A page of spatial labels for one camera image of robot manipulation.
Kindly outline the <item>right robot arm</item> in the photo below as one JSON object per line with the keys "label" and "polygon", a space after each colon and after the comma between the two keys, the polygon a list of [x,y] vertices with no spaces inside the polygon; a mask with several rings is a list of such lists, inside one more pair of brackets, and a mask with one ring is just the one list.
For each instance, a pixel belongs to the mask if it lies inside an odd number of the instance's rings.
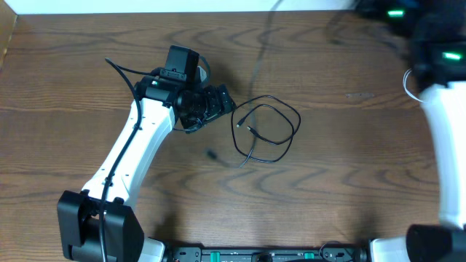
{"label": "right robot arm", "polygon": [[465,260],[465,1],[357,1],[355,11],[408,40],[416,100],[433,139],[439,223],[373,239],[357,261]]}

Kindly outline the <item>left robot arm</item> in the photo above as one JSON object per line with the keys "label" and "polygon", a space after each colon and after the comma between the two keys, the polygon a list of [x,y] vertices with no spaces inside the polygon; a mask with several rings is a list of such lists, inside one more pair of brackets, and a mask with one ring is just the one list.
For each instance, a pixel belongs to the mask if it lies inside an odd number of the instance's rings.
{"label": "left robot arm", "polygon": [[80,192],[58,201],[63,255],[71,261],[166,261],[165,243],[146,236],[135,216],[142,182],[163,140],[180,122],[198,131],[236,105],[224,85],[210,85],[210,68],[192,49],[171,46],[165,66],[129,86],[123,130]]}

